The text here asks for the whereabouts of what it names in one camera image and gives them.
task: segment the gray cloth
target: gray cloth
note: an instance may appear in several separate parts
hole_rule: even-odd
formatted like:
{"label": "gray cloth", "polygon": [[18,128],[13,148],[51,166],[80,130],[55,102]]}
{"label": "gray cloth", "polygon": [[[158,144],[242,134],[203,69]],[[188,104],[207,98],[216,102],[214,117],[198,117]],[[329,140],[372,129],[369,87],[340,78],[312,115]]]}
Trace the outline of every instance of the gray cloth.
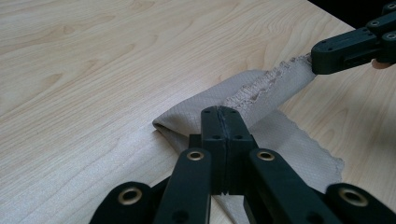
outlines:
{"label": "gray cloth", "polygon": [[[188,147],[189,134],[201,132],[203,109],[231,107],[239,111],[259,147],[277,151],[308,186],[324,192],[328,185],[341,181],[344,163],[277,110],[315,76],[309,55],[283,62],[271,71],[245,71],[173,106],[153,125],[180,153]],[[242,196],[214,198],[233,222],[248,223]]]}

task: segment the beige fabric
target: beige fabric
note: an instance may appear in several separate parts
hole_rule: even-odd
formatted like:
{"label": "beige fabric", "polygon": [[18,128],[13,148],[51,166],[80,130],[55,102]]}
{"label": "beige fabric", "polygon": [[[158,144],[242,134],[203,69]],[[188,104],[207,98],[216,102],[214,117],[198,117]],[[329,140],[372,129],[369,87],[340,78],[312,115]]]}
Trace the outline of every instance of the beige fabric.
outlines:
{"label": "beige fabric", "polygon": [[[315,76],[309,55],[282,63],[272,71],[246,71],[175,105],[153,125],[181,152],[188,146],[189,134],[200,133],[203,109],[212,105],[234,108],[259,147],[276,150],[310,187],[323,192],[331,183],[341,181],[343,162],[276,109]],[[248,223],[242,196],[214,198],[235,223]]]}

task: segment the light wood tabletop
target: light wood tabletop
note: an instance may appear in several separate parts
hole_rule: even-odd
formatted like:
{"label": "light wood tabletop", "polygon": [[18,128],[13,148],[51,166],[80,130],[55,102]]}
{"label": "light wood tabletop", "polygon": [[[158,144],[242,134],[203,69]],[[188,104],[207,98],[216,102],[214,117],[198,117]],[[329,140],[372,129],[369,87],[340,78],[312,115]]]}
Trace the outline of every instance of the light wood tabletop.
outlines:
{"label": "light wood tabletop", "polygon": [[[117,185],[171,174],[161,113],[350,30],[305,0],[2,1],[0,222],[89,223]],[[395,73],[319,76],[280,107],[393,211]],[[211,222],[230,222],[213,200]]]}

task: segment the black plastic bracket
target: black plastic bracket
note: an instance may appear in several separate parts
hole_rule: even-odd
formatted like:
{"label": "black plastic bracket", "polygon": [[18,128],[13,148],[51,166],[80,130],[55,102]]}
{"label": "black plastic bracket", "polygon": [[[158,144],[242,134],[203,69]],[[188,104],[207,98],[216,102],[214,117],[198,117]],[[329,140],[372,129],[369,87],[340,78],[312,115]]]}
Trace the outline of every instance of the black plastic bracket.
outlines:
{"label": "black plastic bracket", "polygon": [[396,63],[396,1],[365,27],[318,42],[311,49],[312,71],[329,75],[369,63]]}
{"label": "black plastic bracket", "polygon": [[250,223],[396,223],[396,215],[362,189],[311,189],[278,153],[257,146],[236,110],[212,106],[201,116],[201,134],[190,136],[170,177],[153,188],[117,186],[91,224],[204,224],[210,196],[223,193],[245,197]]}

